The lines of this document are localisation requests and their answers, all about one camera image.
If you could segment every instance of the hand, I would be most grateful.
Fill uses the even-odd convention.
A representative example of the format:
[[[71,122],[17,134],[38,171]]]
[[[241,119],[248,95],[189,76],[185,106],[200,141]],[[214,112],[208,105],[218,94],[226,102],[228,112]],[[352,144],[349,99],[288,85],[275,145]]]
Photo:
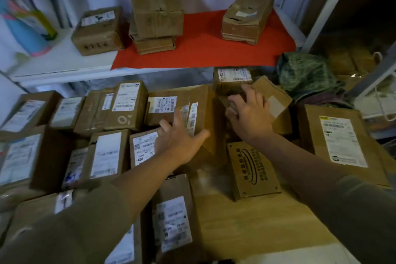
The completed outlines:
[[[189,162],[200,149],[202,143],[210,136],[206,129],[198,135],[191,137],[181,117],[181,112],[175,110],[174,126],[171,126],[166,120],[161,120],[161,128],[158,130],[158,138],[155,141],[155,154],[164,153],[171,157],[178,166]]]
[[[239,94],[229,96],[228,100],[235,104],[237,112],[229,106],[225,115],[235,133],[243,141],[253,145],[258,138],[273,133],[271,124],[274,117],[269,111],[269,101],[261,93],[247,84],[242,84],[242,89],[246,93],[246,102]]]

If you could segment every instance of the olive green sleeve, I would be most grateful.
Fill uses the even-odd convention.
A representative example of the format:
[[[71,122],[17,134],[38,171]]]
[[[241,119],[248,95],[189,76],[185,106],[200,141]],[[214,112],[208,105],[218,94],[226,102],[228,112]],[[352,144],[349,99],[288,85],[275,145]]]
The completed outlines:
[[[345,176],[317,206],[319,219],[361,264],[396,263],[395,198]]]
[[[0,263],[103,264],[131,225],[124,197],[104,184],[4,246]]]

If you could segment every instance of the red paper sheet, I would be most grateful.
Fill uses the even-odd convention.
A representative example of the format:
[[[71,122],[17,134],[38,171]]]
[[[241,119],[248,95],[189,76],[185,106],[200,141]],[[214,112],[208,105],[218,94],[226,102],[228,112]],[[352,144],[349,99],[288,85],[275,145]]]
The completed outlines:
[[[138,55],[133,44],[117,53],[111,69],[128,68],[197,68],[218,66],[272,66],[283,52],[295,50],[278,15],[272,11],[257,45],[227,41],[221,37],[225,11],[184,15],[183,36],[176,49]]]

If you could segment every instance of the sleeve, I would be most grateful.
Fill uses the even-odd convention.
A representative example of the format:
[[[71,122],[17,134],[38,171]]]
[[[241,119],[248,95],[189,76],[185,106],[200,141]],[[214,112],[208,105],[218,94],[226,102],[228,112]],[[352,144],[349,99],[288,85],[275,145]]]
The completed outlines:
[[[4,246],[0,262],[103,264],[132,223],[121,192],[104,184]]]
[[[362,264],[396,262],[396,199],[379,187],[345,176],[315,212]]]

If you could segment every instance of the white floor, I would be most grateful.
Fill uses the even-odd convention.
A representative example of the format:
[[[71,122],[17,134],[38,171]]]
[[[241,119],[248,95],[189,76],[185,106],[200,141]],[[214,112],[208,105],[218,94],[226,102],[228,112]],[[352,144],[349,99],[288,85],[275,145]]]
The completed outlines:
[[[359,264],[344,246],[334,243],[273,254],[255,255],[237,264]]]

